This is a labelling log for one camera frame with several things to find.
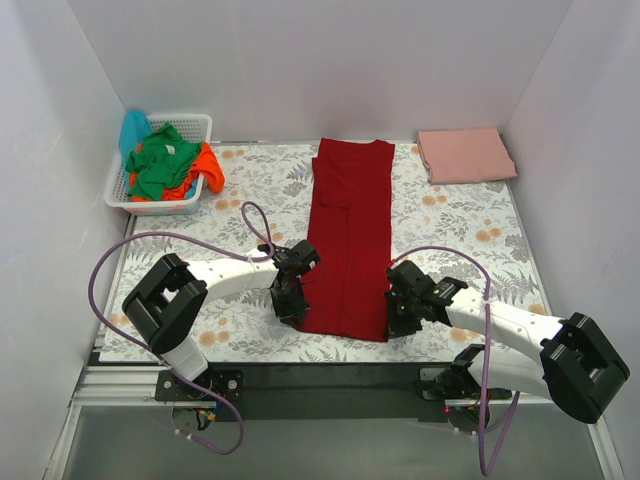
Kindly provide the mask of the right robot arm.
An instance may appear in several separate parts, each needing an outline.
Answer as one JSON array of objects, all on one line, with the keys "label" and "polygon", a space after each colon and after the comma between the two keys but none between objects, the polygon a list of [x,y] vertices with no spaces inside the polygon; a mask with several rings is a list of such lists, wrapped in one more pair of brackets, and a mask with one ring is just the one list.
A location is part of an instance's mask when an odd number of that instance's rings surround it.
[{"label": "right robot arm", "polygon": [[432,280],[406,260],[387,271],[388,335],[411,335],[423,322],[482,334],[486,354],[471,344],[437,376],[423,381],[426,398],[477,399],[484,389],[546,398],[586,424],[596,423],[630,370],[597,323],[574,313],[564,319],[528,312],[451,277]]}]

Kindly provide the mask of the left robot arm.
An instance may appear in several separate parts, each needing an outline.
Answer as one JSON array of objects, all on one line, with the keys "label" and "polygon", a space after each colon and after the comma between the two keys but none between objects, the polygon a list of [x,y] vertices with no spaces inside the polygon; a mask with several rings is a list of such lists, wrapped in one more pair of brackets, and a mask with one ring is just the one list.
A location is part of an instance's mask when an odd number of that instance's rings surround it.
[{"label": "left robot arm", "polygon": [[122,310],[151,352],[179,374],[178,387],[193,400],[205,398],[213,386],[208,362],[190,337],[203,305],[247,290],[267,289],[275,316],[299,327],[309,309],[301,278],[320,263],[306,240],[291,248],[262,245],[245,261],[231,258],[187,262],[175,254],[160,258],[129,293]]}]

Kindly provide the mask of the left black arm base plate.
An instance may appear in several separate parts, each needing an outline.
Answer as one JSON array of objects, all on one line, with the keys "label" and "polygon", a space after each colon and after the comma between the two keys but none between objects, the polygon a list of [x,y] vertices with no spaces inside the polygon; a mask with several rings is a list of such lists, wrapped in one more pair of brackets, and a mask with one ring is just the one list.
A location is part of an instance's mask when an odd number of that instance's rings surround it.
[{"label": "left black arm base plate", "polygon": [[[193,383],[201,388],[215,392],[229,401],[242,398],[244,390],[244,372],[241,370],[209,368]],[[156,401],[212,401],[209,395],[187,385],[170,371],[161,371],[156,382],[154,393]]]}]

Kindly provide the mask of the dark red t shirt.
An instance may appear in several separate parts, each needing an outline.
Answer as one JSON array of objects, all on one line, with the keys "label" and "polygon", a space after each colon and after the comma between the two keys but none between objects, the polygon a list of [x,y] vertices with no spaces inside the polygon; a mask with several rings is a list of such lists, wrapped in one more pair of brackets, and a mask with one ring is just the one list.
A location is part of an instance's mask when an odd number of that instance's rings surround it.
[{"label": "dark red t shirt", "polygon": [[309,310],[298,331],[386,341],[394,153],[382,140],[321,140],[307,234],[320,263],[303,280]]}]

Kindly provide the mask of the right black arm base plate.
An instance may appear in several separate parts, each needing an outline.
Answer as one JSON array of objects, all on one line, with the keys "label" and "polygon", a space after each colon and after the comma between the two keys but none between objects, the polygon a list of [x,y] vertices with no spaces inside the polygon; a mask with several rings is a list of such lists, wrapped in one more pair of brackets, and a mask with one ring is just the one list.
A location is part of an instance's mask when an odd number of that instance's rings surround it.
[{"label": "right black arm base plate", "polygon": [[480,400],[480,384],[468,373],[449,368],[422,368],[414,389],[424,400]]}]

